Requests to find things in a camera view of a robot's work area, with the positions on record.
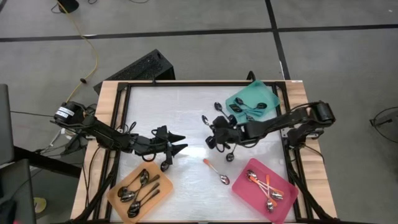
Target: spoon handle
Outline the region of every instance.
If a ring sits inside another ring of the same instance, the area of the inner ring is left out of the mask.
[[[149,180],[145,185],[143,185],[142,187],[147,186],[148,184],[152,183],[155,180],[158,180],[160,178],[160,175],[157,174],[156,176],[154,176],[154,178],[152,178],[151,180]]]
[[[213,167],[212,164],[210,164],[210,161],[208,159],[204,159],[203,162],[208,165],[210,168],[212,168],[216,173],[218,174],[218,171]]]
[[[130,182],[130,184],[127,185],[127,187],[130,186],[134,181],[136,181],[145,171],[146,171],[146,170],[143,169],[143,170],[138,174],[138,176],[137,176],[136,178],[134,178],[134,179]]]
[[[148,193],[145,194],[145,196],[140,200],[140,202],[143,201],[143,199],[146,198],[146,197],[147,197],[153,190],[155,190],[159,185],[160,185],[159,183],[156,183],[156,184],[148,191]]]
[[[150,199],[152,199],[153,197],[155,197],[157,194],[160,193],[160,190],[157,189],[144,203],[141,204],[140,207],[142,207],[143,205],[145,205],[145,203],[147,203]]]

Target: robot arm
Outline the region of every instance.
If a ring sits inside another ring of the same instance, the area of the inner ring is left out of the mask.
[[[86,133],[96,137],[98,144],[105,149],[112,151],[122,151],[125,153],[134,153],[142,156],[146,162],[153,161],[157,153],[164,152],[166,160],[162,163],[161,169],[165,171],[169,165],[173,164],[172,156],[175,156],[188,144],[174,146],[172,143],[185,139],[185,136],[179,136],[167,132],[167,127],[162,126],[152,133],[154,138],[146,138],[139,134],[120,133],[108,125],[98,121],[98,119],[87,113],[86,108],[73,101],[63,103],[54,115],[53,123],[62,128],[72,129],[76,133]],[[144,156],[153,154],[152,159],[145,159]]]
[[[202,116],[202,120],[206,124],[205,116]],[[298,147],[305,143],[309,134],[315,134],[315,138],[318,138],[323,134],[323,128],[331,126],[334,122],[335,117],[329,104],[322,101],[300,105],[286,114],[267,121],[236,124],[235,119],[227,121],[223,116],[219,116],[212,125],[209,125],[214,135],[208,137],[206,143],[210,149],[216,147],[216,144],[225,146],[228,143],[247,146],[256,144],[268,133],[291,128],[287,132],[287,140],[290,146]]]

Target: metal spoon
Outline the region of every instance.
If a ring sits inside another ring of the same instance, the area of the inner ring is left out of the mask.
[[[235,102],[239,105],[243,105],[243,106],[247,106],[249,109],[255,110],[255,109],[265,109],[267,108],[267,104],[266,103],[258,103],[257,106],[255,108],[251,108],[250,106],[244,104],[243,100],[240,99],[239,97],[235,98]]]
[[[267,205],[268,212],[272,213],[274,211],[274,205],[272,204],[272,202],[269,199],[267,200],[266,205]]]
[[[129,190],[128,187],[129,187],[134,181],[136,181],[138,178],[140,178],[140,181],[141,181],[141,177],[144,175],[144,173],[148,173],[148,171],[147,171],[146,169],[143,169],[143,170],[138,174],[138,176],[137,176],[136,178],[134,178],[134,179],[130,182],[130,184],[128,184],[127,186],[121,187],[121,188],[118,190],[118,197],[122,197],[122,196],[123,196],[123,193],[126,193],[126,192]]]
[[[275,200],[283,200],[283,199],[284,199],[284,196],[283,196],[282,194],[280,194],[280,193],[278,193],[278,192],[275,192],[275,191],[273,191],[273,192],[271,193],[271,197],[272,197],[273,199],[275,199]]]
[[[205,115],[201,116],[201,120],[205,125],[210,126],[209,120],[207,120],[207,117]]]
[[[134,199],[134,201],[137,199],[138,193],[141,189],[143,189],[145,186],[149,185],[150,183],[152,183],[153,181],[157,180],[160,178],[160,175],[156,175],[154,176],[154,178],[152,178],[151,180],[147,181],[146,183],[144,183],[143,185],[141,185],[141,187],[136,190],[135,192],[129,192],[126,195],[123,195],[122,198],[120,198],[121,202],[129,202],[131,200]]]
[[[248,115],[247,113],[245,113],[245,114],[246,114],[246,119],[248,121],[254,121],[254,118],[252,116]]]
[[[249,179],[250,182],[252,182],[252,180],[250,179],[250,176],[254,177],[254,178],[255,178],[261,185],[263,185],[264,187],[269,187],[271,190],[273,190],[274,192],[277,192],[277,193],[280,194],[281,196],[284,195],[284,192],[283,192],[283,191],[278,190],[278,189],[276,189],[276,188],[274,188],[274,187],[271,187],[270,185],[267,185],[267,184],[265,184],[264,182],[260,181],[260,180],[257,178],[257,175],[254,173],[254,171],[249,169],[249,170],[246,171],[246,177]]]
[[[159,185],[160,185],[159,183],[156,183],[140,201],[135,201],[135,202],[133,202],[133,203],[130,205],[129,210],[133,210],[133,209],[136,209],[137,207],[140,207],[140,204],[141,204],[142,200],[143,200],[146,196],[148,196],[152,191],[154,191]]]
[[[141,202],[143,201],[143,199],[149,195],[150,192],[148,192],[148,194],[146,194],[141,201],[139,202],[134,202],[130,205],[129,210],[127,211],[127,215],[129,218],[134,218],[139,214],[139,210],[142,206],[144,206],[150,199],[152,199],[153,197],[155,197],[157,194],[160,193],[160,190],[157,189],[144,203],[141,204]]]
[[[256,111],[256,110],[242,110],[238,105],[236,104],[231,104],[229,105],[229,107],[235,112],[235,113],[242,113],[244,112],[244,114],[247,116],[247,113],[252,113],[254,115],[258,115],[261,116],[263,114],[263,112],[261,111]]]
[[[216,171],[216,173],[220,176],[220,180],[222,181],[222,183],[224,183],[225,185],[229,184],[229,178],[226,175],[220,174],[214,167],[213,165],[210,164],[210,161],[208,159],[204,159],[203,162],[210,166],[210,168],[212,168],[214,171]]]
[[[216,102],[214,103],[214,108],[216,108],[217,111],[221,112],[224,116],[228,117],[224,111],[223,111],[223,106],[221,105],[221,103]]]
[[[149,173],[147,171],[147,172],[144,172],[139,178],[139,182],[141,183],[141,186],[139,187],[139,189],[135,190],[135,191],[133,191],[133,190],[124,191],[122,196],[120,197],[120,201],[121,202],[129,202],[132,199],[134,199],[136,197],[136,195],[139,193],[140,189],[143,188],[143,186],[145,186],[148,183],[148,179],[149,179]]]

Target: black metal frame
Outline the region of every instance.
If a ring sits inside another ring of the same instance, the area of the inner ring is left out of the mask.
[[[147,83],[119,83],[118,90],[116,93],[116,99],[115,99],[115,103],[114,103],[114,111],[113,111],[112,120],[111,120],[111,125],[112,125],[111,127],[114,128],[114,126],[116,124],[118,108],[119,108],[120,99],[121,99],[121,92],[125,88],[127,88],[127,89],[126,89],[126,95],[124,97],[124,106],[123,106],[120,127],[124,127],[126,124],[126,116],[127,116],[127,110],[128,110],[129,99],[130,99],[130,94],[131,94],[131,88],[134,86],[246,86],[246,85],[249,85],[250,83],[251,82],[247,82],[247,81],[241,81],[241,82],[230,82],[230,81],[223,81],[223,82],[201,82],[201,81],[197,81],[197,82],[156,82],[156,81],[153,81],[153,82],[147,82]],[[264,82],[264,84],[267,86],[270,86],[272,88],[272,92],[277,96],[278,96],[277,89],[279,88],[281,90],[282,97],[284,100],[285,110],[286,110],[286,112],[290,111],[289,97],[287,94],[285,82]],[[277,116],[282,115],[282,110],[281,110],[280,105],[278,105],[276,107],[276,112],[277,112]],[[282,140],[282,147],[284,150],[286,169],[289,169],[288,164],[291,162],[290,155],[289,155],[289,146],[286,145],[286,143],[285,143],[286,138],[283,138],[282,135],[280,135],[280,137]],[[298,175],[299,175],[301,181],[305,184],[305,186],[307,186],[306,181],[305,181],[303,166],[302,166],[302,160],[300,157],[300,152],[295,151],[294,153],[295,153],[295,158],[296,158]],[[109,164],[109,153],[108,153],[108,156],[106,156],[103,161],[103,169],[101,171],[101,179],[99,181],[100,183],[102,183],[104,181],[104,178],[106,177],[106,171],[108,170],[108,164]],[[289,175],[288,175],[288,178],[289,178],[289,182],[291,184],[294,184],[293,180],[289,177]],[[111,187],[113,187],[115,185],[115,183],[116,183],[116,178],[112,181]],[[306,209],[306,213],[307,213],[307,218],[312,219],[313,218],[312,209],[306,199],[304,199],[304,204],[305,204],[305,209]],[[95,219],[98,219],[100,206],[101,205],[99,203],[99,205],[97,205],[97,207],[96,207],[95,211],[97,211],[97,212],[94,213],[95,215],[93,217]],[[301,211],[300,211],[298,199],[296,199],[296,201],[294,202],[293,209],[294,209],[294,213],[295,213],[295,219],[300,220],[302,217],[301,217]],[[105,219],[109,220],[110,216],[111,216],[111,205],[108,202],[106,211],[105,211]]]

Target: table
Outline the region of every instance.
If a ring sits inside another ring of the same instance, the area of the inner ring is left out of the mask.
[[[131,83],[150,83],[151,81],[133,81]],[[161,82],[187,82],[187,81],[157,81]],[[209,80],[209,81],[201,81],[201,82],[224,82],[222,80]],[[272,80],[268,82],[281,82],[278,80]],[[307,96],[305,94],[305,89],[302,81],[283,81],[285,82],[287,93],[289,96],[289,103],[290,107],[294,107],[300,105],[302,103],[307,102]],[[105,124],[110,124],[112,119],[114,101],[116,97],[116,89],[118,87],[118,81],[107,81],[103,83],[101,94],[99,96],[97,110],[96,110],[96,117],[104,122]],[[123,110],[123,96],[121,96],[121,102],[119,104],[118,114],[116,117],[116,126],[119,125],[121,122],[121,114]],[[308,140],[307,145],[320,151],[319,144],[316,140]],[[88,170],[91,158],[93,157],[94,152],[97,149],[96,142],[90,142],[87,148],[86,156],[85,156],[85,169]],[[91,180],[90,180],[90,188],[89,188],[89,198],[92,198],[98,189],[98,182],[101,175],[101,168],[103,164],[105,150],[99,150],[97,155],[93,160],[92,170],[91,170]],[[311,151],[307,151],[305,149],[301,150],[301,159],[303,163],[303,169],[305,173],[305,178],[307,182],[308,190],[312,193],[315,197],[317,202],[324,208],[324,210],[331,216],[336,216],[336,210],[333,203],[333,198],[331,196],[330,187],[328,183],[328,178],[326,176],[325,166],[323,165],[322,158],[314,154]],[[75,203],[73,205],[71,218],[77,217],[85,207],[85,199],[86,199],[86,189],[85,183],[83,178],[83,173],[81,173],[80,181],[78,184],[78,189],[75,196]],[[301,194],[298,196],[298,202],[300,205],[300,213],[303,218],[307,217],[305,213],[305,206],[304,201]],[[103,218],[105,215],[105,208],[106,208],[106,198],[104,197],[101,203],[101,210],[99,213],[99,217]]]

